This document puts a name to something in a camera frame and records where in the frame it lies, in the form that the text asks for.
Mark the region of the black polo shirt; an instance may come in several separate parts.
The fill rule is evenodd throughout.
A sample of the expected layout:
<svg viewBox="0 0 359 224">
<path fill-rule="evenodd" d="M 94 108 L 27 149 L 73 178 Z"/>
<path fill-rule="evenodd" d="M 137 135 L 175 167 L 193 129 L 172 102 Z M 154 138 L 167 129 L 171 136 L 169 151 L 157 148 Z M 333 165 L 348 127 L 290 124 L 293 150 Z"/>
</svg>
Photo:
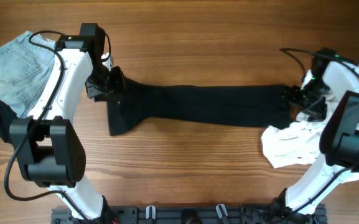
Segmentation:
<svg viewBox="0 0 359 224">
<path fill-rule="evenodd" d="M 107 102 L 111 136 L 149 117 L 229 126 L 286 128 L 292 119 L 285 85 L 155 86 L 126 79 L 126 89 Z"/>
</svg>

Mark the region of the white t-shirt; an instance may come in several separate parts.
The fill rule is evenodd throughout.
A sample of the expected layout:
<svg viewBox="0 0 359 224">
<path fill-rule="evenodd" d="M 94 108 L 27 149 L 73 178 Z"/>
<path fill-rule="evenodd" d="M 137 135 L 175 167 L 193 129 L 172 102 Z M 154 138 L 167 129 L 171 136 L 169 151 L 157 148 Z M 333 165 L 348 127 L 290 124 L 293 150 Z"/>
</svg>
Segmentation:
<svg viewBox="0 0 359 224">
<path fill-rule="evenodd" d="M 293 164 L 313 164 L 320 154 L 322 131 L 347 90 L 359 93 L 359 79 L 343 65 L 330 62 L 322 77 L 330 90 L 326 97 L 327 114 L 323 121 L 308 121 L 300 112 L 288 128 L 268 126 L 261 136 L 263 154 L 274 168 Z"/>
</svg>

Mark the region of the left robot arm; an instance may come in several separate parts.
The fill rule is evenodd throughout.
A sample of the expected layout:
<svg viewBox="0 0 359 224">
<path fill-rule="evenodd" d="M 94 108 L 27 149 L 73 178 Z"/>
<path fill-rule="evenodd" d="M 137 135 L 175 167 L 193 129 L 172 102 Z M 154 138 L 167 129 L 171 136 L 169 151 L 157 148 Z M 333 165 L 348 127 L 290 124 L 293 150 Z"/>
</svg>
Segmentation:
<svg viewBox="0 0 359 224">
<path fill-rule="evenodd" d="M 106 101 L 126 88 L 119 67 L 103 56 L 108 34 L 96 23 L 83 23 L 77 35 L 59 33 L 55 64 L 49 80 L 28 116 L 9 128 L 14 152 L 4 174 L 4 190 L 17 201 L 57 194 L 69 207 L 73 223 L 118 223 L 104 196 L 85 176 L 85 150 L 73 128 L 82 90 L 93 101 Z M 9 187 L 13 163 L 24 180 L 47 191 L 31 197 L 14 195 Z"/>
</svg>

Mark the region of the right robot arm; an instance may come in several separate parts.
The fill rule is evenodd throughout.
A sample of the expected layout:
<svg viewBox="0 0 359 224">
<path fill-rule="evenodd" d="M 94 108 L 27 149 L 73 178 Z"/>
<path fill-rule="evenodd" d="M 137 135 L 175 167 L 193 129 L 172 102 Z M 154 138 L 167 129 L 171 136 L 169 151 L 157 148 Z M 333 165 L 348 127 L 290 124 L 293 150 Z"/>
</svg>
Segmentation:
<svg viewBox="0 0 359 224">
<path fill-rule="evenodd" d="M 359 73 L 337 54 L 312 52 L 313 63 L 334 63 L 359 82 Z M 284 189 L 270 205 L 273 223 L 305 223 L 318 204 L 337 185 L 359 174 L 359 93 L 347 90 L 319 140 L 320 154 L 294 185 Z"/>
</svg>

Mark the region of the folded light blue jeans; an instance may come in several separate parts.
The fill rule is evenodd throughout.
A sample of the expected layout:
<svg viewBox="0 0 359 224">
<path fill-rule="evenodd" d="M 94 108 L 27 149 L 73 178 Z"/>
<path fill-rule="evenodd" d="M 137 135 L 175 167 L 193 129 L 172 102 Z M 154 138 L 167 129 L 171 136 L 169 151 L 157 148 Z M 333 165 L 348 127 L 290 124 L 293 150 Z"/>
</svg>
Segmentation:
<svg viewBox="0 0 359 224">
<path fill-rule="evenodd" d="M 0 100 L 25 118 L 39 100 L 55 65 L 55 42 L 27 31 L 0 47 Z"/>
</svg>

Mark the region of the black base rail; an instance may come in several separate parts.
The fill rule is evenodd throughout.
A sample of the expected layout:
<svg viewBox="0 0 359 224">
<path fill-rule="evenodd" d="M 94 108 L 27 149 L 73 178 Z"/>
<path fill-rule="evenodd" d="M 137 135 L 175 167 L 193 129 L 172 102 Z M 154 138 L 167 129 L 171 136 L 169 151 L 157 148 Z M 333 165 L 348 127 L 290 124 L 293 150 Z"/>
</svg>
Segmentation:
<svg viewBox="0 0 359 224">
<path fill-rule="evenodd" d="M 311 215 L 293 215 L 287 220 L 268 215 L 269 205 L 247 204 L 228 207 L 219 204 L 215 207 L 162 207 L 149 206 L 138 208 L 135 206 L 111 207 L 114 223 L 125 224 L 175 224 L 175 223 L 312 223 L 328 224 L 327 211 L 324 204 L 320 204 Z"/>
</svg>

